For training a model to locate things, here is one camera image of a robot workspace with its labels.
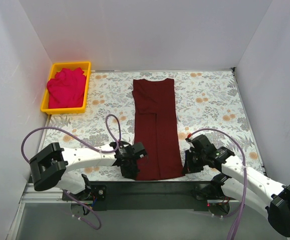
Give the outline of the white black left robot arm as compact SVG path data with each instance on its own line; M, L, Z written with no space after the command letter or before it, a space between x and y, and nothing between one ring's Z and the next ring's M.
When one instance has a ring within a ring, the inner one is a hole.
M78 199L91 194L90 181L76 170L90 167L119 167L121 175L136 179L138 160L147 156L142 143L111 142L96 149L60 147L58 142L47 145L30 159L34 189L38 192L52 188L68 190Z

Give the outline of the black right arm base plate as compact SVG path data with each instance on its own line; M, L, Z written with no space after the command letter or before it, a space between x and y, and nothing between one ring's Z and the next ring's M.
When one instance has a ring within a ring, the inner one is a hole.
M194 185L193 195L199 200L220 200L223 202L232 200L224 194L221 187L221 184L212 181L199 182Z

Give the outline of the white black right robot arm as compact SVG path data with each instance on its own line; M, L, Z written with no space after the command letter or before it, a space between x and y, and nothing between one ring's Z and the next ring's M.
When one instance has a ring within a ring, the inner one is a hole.
M244 201L267 218L279 234L290 237L290 184L284 185L245 167L238 156L224 147L209 153L193 148L185 151L185 174L200 172L204 166L216 167L220 173L206 186L199 187L199 196Z

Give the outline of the dark red t shirt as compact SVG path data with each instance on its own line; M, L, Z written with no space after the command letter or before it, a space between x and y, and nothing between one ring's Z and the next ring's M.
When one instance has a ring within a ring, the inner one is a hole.
M174 80L135 79L135 142L141 142L147 157L139 161L138 181L181 177L182 161L177 132Z

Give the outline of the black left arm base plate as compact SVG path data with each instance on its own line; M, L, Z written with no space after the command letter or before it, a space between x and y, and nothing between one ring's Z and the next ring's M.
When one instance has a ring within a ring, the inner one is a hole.
M107 193L107 187L102 184L92 184L88 187L83 184L70 187L68 190L72 197L80 201L104 201Z

